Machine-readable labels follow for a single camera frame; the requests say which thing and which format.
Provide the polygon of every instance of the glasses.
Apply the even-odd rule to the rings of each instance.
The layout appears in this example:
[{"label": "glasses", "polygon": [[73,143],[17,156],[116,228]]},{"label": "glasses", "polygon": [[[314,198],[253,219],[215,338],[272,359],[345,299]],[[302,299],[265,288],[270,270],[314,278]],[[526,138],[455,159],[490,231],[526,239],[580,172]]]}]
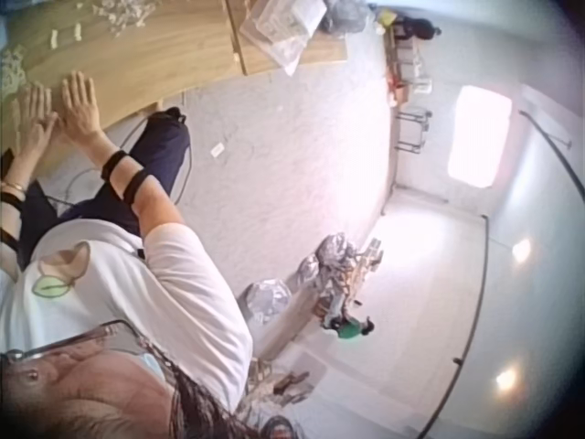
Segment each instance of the glasses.
[{"label": "glasses", "polygon": [[[93,354],[88,343],[94,347]],[[41,348],[22,351],[11,349],[2,356],[2,362],[10,368],[34,359],[41,359],[61,353],[85,355],[87,358],[114,350],[140,357],[145,365],[171,386],[175,385],[175,363],[132,324],[125,320],[112,320],[81,335],[51,343]]]}]

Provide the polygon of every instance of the table surface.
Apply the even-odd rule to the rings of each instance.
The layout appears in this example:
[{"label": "table surface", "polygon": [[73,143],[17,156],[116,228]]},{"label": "table surface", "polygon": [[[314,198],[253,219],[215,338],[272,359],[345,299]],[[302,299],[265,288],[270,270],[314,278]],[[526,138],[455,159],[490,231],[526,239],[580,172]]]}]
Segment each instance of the table surface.
[{"label": "table surface", "polygon": [[[127,27],[116,37],[106,17],[95,16],[91,3],[59,0],[26,9],[8,24],[9,46],[25,48],[23,68],[29,81],[53,89],[59,110],[60,83],[81,70],[96,84],[101,125],[107,128],[146,105],[217,80],[277,69],[278,66],[239,35],[247,0],[163,0],[145,20],[145,27]],[[81,25],[82,40],[74,39]],[[50,48],[58,31],[58,47]],[[346,59],[344,40],[317,36],[302,63]],[[3,102],[2,150],[14,133],[10,98]],[[54,145],[38,174],[55,169],[71,145]]]}]

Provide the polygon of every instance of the metal stand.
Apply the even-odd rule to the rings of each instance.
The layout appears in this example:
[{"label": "metal stand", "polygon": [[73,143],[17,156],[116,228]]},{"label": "metal stand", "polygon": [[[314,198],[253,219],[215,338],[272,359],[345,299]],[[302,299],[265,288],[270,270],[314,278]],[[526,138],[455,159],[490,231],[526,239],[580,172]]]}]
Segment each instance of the metal stand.
[{"label": "metal stand", "polygon": [[420,126],[420,140],[414,144],[411,142],[398,141],[396,149],[399,151],[405,151],[412,154],[420,154],[420,150],[427,142],[427,132],[431,126],[429,119],[432,117],[432,112],[425,111],[422,114],[416,114],[414,112],[399,112],[397,119],[417,123]]}]

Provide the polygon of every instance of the light fixture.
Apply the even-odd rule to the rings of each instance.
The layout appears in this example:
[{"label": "light fixture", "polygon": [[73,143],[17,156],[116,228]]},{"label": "light fixture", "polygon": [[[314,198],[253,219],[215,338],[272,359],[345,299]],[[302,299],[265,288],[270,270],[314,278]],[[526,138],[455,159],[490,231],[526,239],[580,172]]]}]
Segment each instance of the light fixture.
[{"label": "light fixture", "polygon": [[514,247],[512,247],[512,254],[514,254],[514,257],[516,258],[518,263],[525,262],[526,259],[528,259],[528,256],[530,256],[531,252],[532,245],[530,245],[529,240],[522,240]]},{"label": "light fixture", "polygon": [[494,183],[510,125],[512,101],[493,91],[467,85],[455,112],[449,175],[474,187]]},{"label": "light fixture", "polygon": [[513,369],[505,370],[500,373],[496,378],[495,382],[500,391],[511,391],[516,386],[516,371]]}]

